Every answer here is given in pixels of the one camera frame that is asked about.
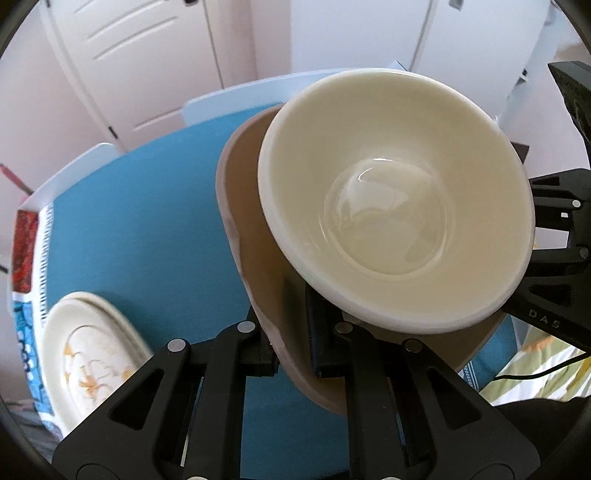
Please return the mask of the duck pattern cream plate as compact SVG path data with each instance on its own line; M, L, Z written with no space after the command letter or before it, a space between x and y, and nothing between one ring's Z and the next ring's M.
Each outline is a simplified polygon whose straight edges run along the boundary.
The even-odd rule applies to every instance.
M43 386L63 437L152 357L116 307L83 291L51 307L37 345Z

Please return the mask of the brown spouted bowl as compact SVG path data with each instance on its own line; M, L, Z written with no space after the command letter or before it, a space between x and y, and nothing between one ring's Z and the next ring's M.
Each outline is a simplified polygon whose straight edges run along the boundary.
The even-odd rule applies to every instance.
M263 108L225 143L215 177L218 210L253 311L287 377L312 402L344 415L345 381L320 379L312 371L304 279L274 241L259 201L259 150L280 108Z

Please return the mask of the cream ribbed bowl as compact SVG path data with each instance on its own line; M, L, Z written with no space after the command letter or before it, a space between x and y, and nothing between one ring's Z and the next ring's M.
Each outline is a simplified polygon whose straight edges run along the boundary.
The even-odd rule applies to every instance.
M257 165L284 257L332 304L404 333L497 312L533 253L532 190L474 102L431 78L344 71L280 108Z

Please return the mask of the blue tablecloth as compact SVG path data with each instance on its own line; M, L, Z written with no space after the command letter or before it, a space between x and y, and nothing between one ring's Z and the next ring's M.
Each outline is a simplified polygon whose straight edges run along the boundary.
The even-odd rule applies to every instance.
M245 318L215 196L219 156L252 110L184 128L123 155L61 194L41 228L45 302L87 291L114 305L152 349L197 343ZM287 374L246 386L242 473L318 479L349 466L346 420Z

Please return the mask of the white wardrobe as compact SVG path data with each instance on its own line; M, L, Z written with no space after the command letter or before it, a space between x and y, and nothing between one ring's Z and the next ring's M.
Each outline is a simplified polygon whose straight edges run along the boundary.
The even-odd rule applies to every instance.
M546 22L548 1L294 1L294 72L394 67L443 82L499 116Z

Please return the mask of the white door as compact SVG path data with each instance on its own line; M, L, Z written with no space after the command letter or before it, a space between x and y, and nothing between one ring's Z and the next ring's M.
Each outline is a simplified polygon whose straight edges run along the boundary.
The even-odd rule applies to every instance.
M131 151L183 128L183 105L221 89L201 1L44 1L59 60L91 116Z

